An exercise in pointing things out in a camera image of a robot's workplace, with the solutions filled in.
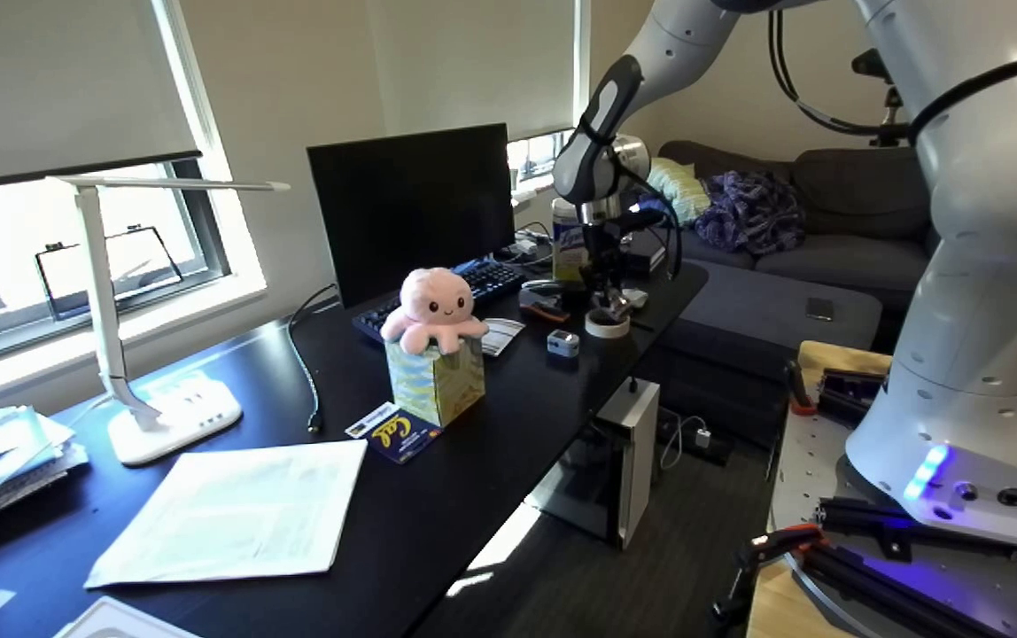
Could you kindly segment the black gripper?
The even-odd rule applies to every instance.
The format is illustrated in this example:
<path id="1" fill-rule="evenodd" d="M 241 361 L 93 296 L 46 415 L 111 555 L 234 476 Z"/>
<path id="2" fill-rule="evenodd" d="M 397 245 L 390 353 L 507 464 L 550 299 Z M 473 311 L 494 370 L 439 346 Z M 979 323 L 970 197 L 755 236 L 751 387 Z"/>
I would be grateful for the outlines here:
<path id="1" fill-rule="evenodd" d="M 591 289 L 591 321 L 605 321 L 605 289 L 615 316 L 627 316 L 619 277 L 624 211 L 615 198 L 591 198 L 582 206 L 582 238 L 588 251 L 586 282 Z"/>

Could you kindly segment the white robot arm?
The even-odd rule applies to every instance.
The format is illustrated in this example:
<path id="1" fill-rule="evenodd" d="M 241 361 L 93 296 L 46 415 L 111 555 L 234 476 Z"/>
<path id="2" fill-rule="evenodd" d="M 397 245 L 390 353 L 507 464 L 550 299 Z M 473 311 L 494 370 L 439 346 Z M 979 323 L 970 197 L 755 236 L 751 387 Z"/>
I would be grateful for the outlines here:
<path id="1" fill-rule="evenodd" d="M 820 227 L 919 242 L 891 373 L 842 442 L 926 529 L 1017 545 L 1017 0 L 853 0 L 900 100 L 781 168 Z"/>

